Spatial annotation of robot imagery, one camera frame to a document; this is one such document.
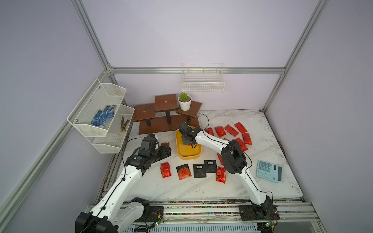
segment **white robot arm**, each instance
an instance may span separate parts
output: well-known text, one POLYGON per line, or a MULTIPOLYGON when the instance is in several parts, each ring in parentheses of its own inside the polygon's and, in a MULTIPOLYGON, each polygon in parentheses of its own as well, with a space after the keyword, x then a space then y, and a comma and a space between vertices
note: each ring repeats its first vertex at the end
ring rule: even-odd
POLYGON ((141 179, 152 163, 171 156, 171 148, 160 146, 157 136, 149 134, 141 146, 127 158, 118 179, 105 197, 92 208, 91 212, 81 212, 75 220, 75 233, 122 233, 135 220, 145 221, 149 216, 149 201, 134 198, 120 212, 125 198, 134 184, 141 179))
POLYGON ((182 123, 179 128, 184 145, 200 144, 213 149, 222 156, 224 168, 238 176, 242 185, 248 192, 253 206, 257 210, 257 216, 267 216, 272 209, 273 202, 251 175, 244 152, 235 140, 227 141, 206 134, 201 128, 192 129, 187 123, 182 123))
MULTIPOLYGON (((187 123, 182 123, 178 130, 182 134, 184 145, 200 144, 221 154, 224 168, 238 176, 250 196, 257 216, 263 218, 269 214, 273 202, 259 189, 238 142, 207 135, 201 128, 192 129, 187 123)), ((150 165, 170 155, 171 148, 167 145, 159 146, 154 134, 145 137, 141 147, 127 158, 123 171, 105 197, 89 214, 81 212, 75 221, 75 233, 122 233, 133 221, 137 219, 145 221, 149 216, 149 201, 135 198, 121 213, 119 213, 120 207, 132 186, 140 180, 150 165)))

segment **white pot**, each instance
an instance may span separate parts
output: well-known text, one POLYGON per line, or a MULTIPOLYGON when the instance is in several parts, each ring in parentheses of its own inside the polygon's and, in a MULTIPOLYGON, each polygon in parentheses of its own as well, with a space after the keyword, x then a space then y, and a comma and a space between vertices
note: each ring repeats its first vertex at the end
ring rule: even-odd
POLYGON ((179 100, 179 97, 178 97, 178 101, 179 101, 179 104, 180 104, 180 108, 181 108, 181 110, 183 110, 183 111, 188 111, 189 108, 190 108, 190 103, 192 102, 192 97, 191 97, 190 95, 188 95, 188 96, 190 97, 190 101, 188 101, 188 102, 181 102, 181 101, 179 100))

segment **potted plant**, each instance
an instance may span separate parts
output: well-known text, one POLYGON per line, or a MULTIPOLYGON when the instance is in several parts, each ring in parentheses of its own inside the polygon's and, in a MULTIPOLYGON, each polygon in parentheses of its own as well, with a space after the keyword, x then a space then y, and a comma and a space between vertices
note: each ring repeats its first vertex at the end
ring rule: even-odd
POLYGON ((181 110, 188 111, 190 108, 190 103, 192 102, 192 97, 186 93, 181 93, 178 100, 181 110))

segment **yellow tray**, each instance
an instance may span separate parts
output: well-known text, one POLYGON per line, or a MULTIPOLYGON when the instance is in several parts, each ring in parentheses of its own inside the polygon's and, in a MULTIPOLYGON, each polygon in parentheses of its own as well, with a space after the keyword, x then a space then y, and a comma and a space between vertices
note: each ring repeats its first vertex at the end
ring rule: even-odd
POLYGON ((183 160, 190 160, 194 158, 198 158, 202 153, 202 147, 200 144, 193 149, 191 145, 184 145, 183 140, 181 139, 181 133, 176 130, 176 148, 178 151, 178 155, 183 160))

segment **black packet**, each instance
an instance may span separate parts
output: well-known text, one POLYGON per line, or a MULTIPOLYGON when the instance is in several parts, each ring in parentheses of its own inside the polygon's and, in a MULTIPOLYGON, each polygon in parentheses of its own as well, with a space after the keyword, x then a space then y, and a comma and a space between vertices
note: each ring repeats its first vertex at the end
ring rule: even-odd
POLYGON ((178 172, 179 180, 183 180, 192 176, 189 165, 187 163, 176 167, 176 171, 178 172))
POLYGON ((217 172, 216 160, 205 160, 205 170, 206 170, 206 173, 216 173, 217 172))
POLYGON ((193 164, 193 175, 194 178, 202 178, 207 177, 206 171, 205 171, 205 164, 193 164))

